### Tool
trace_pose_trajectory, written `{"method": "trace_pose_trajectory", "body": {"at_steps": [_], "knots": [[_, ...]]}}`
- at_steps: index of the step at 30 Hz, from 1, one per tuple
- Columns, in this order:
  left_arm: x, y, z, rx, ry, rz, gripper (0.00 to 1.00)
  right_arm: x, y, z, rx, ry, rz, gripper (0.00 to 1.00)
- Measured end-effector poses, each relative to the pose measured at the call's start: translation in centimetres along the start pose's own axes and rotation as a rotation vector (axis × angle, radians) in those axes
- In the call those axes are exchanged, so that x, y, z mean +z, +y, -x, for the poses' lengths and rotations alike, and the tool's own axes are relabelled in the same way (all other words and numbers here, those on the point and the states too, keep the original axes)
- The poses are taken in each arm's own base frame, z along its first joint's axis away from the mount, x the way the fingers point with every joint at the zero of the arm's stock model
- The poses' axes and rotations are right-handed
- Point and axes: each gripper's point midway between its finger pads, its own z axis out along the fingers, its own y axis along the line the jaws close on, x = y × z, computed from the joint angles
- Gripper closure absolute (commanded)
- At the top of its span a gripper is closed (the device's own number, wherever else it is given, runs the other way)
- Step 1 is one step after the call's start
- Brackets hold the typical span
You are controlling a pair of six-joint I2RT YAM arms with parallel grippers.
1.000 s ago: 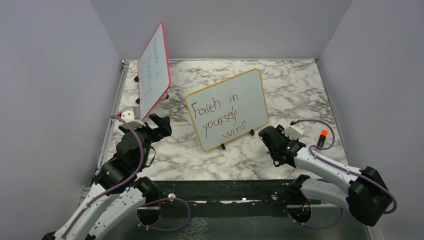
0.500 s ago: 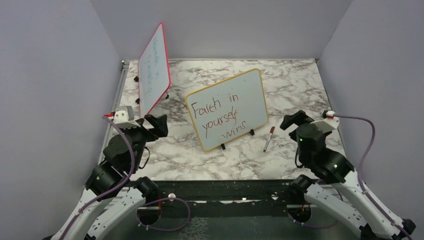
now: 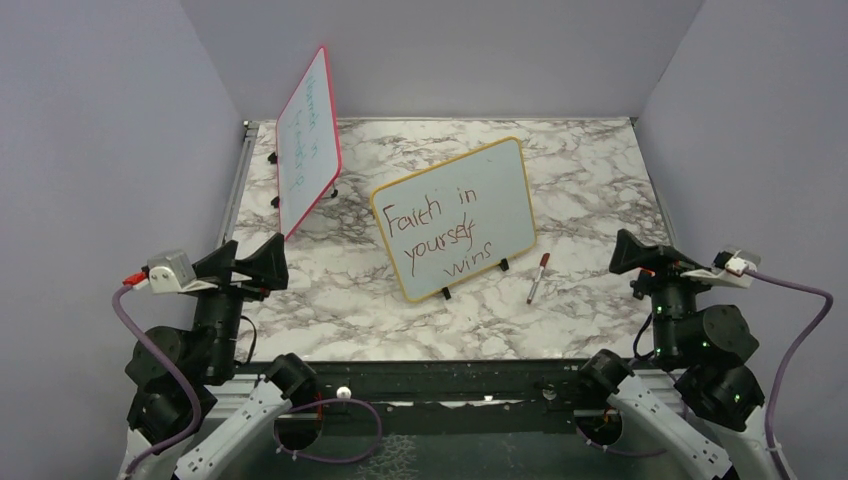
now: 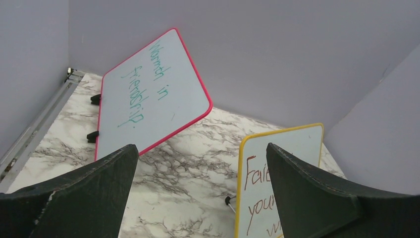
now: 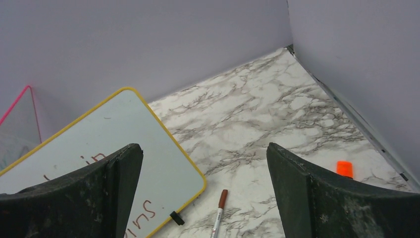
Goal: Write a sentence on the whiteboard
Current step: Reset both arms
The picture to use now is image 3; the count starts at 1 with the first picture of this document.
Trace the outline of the yellow framed whiteboard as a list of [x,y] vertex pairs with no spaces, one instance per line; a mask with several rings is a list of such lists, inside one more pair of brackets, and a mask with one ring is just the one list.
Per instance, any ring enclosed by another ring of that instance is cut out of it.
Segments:
[[522,142],[506,137],[376,188],[370,206],[403,297],[419,302],[533,249]]

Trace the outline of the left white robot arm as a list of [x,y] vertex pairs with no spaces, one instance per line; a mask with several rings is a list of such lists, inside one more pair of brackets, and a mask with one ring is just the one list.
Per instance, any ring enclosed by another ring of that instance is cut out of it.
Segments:
[[[206,440],[192,443],[217,403],[210,387],[227,383],[236,373],[244,304],[262,302],[288,286],[284,246],[284,235],[276,233],[242,259],[236,256],[235,240],[197,262],[182,250],[162,252],[114,293],[113,310],[136,338],[125,367],[136,393],[119,478],[217,479],[262,428],[317,400],[315,371],[293,353],[280,355],[259,375],[247,401]],[[191,328],[141,330],[121,299],[144,287],[155,294],[194,297]]]

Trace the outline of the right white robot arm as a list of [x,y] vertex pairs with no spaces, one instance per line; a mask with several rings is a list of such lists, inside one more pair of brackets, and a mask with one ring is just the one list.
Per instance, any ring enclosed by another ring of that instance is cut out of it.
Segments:
[[602,349],[579,370],[577,393],[587,405],[605,403],[653,435],[697,479],[793,479],[767,420],[766,397],[747,360],[759,347],[740,309],[700,309],[698,294],[714,286],[747,288],[760,256],[726,247],[703,266],[668,245],[645,245],[621,229],[609,270],[640,274],[630,284],[637,299],[651,300],[651,361],[666,373],[680,371],[675,390],[709,427],[709,440],[670,407],[626,360]]

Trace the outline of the white dry erase marker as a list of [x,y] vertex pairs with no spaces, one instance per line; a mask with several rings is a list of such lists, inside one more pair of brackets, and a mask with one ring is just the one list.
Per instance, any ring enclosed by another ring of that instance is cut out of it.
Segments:
[[538,270],[537,270],[537,272],[536,272],[536,275],[535,275],[535,277],[534,277],[534,279],[533,279],[533,282],[532,282],[532,284],[531,284],[530,290],[529,290],[529,292],[528,292],[528,295],[527,295],[527,297],[526,297],[526,304],[527,304],[527,305],[530,305],[530,304],[533,302],[533,300],[534,300],[534,298],[535,298],[535,295],[536,295],[536,292],[537,292],[537,290],[538,290],[538,287],[539,287],[539,285],[540,285],[540,283],[541,283],[541,280],[542,280],[542,278],[543,278],[543,276],[544,276],[544,271],[545,271],[545,267],[544,267],[544,266],[540,266],[540,267],[538,268]]

